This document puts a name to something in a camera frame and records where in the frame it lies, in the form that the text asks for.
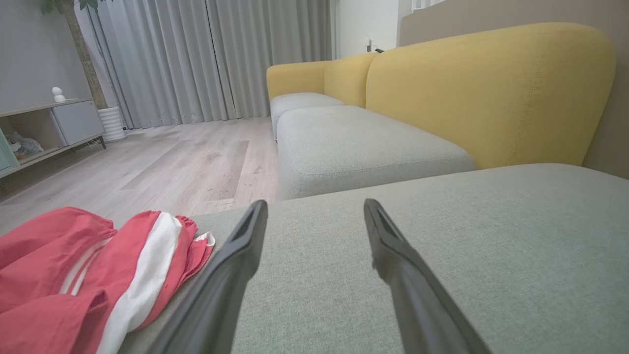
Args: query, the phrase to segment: red cloth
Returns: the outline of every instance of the red cloth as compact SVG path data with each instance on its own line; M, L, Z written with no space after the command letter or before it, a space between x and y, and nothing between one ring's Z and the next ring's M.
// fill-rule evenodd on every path
M95 353L104 336L121 343L207 262L212 247L196 232L190 219L162 212L140 213L117 232L110 220L62 208L0 237L0 352ZM152 278L153 268L161 275ZM138 303L129 292L142 280L153 290ZM101 352L115 353L111 342Z

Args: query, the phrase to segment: wooden floor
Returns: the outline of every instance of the wooden floor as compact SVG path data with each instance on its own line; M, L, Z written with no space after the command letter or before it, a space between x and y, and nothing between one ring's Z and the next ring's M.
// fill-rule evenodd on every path
M55 208L82 208L120 228L145 210L194 216L277 200L270 118L132 130L0 180L0 235Z

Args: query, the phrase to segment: yellow sofa backrest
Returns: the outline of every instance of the yellow sofa backrest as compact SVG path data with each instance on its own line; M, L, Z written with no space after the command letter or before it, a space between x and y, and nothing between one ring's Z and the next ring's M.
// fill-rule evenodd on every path
M461 146L478 168L581 165L615 58L605 34L571 23L419 43L371 62L366 108Z
M346 105L365 108L367 72L378 53L333 60L325 69L324 93Z

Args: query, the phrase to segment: gray upholstery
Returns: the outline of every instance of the gray upholstery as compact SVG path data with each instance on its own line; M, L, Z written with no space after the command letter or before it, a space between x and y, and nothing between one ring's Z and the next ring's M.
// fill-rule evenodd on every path
M277 123L280 117L289 110L297 108L342 106L343 102L320 93L303 92L289 93L275 97L271 101L271 122L273 124L273 136L277 140Z
M378 199L494 353L629 348L629 181L538 164L271 205L233 353L401 353L391 293L371 268ZM193 217L225 241L244 210ZM145 353L190 283L122 353Z
M474 169L459 146L356 106L288 111L277 135L285 200Z

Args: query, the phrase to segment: gray cabinet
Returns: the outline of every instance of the gray cabinet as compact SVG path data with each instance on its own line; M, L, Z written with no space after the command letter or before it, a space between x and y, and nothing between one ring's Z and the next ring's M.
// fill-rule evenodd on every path
M104 132L93 101L59 106L52 111L67 146Z

